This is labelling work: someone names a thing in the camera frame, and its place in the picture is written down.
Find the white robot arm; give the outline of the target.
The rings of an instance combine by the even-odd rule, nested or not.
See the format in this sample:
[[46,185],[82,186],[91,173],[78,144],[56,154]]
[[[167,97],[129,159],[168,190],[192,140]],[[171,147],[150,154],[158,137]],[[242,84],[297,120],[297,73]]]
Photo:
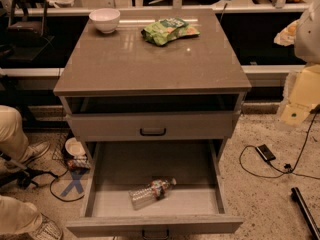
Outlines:
[[286,80],[280,120],[290,126],[302,123],[320,104],[320,0],[315,0],[301,15],[274,38],[281,46],[294,45],[304,68]]

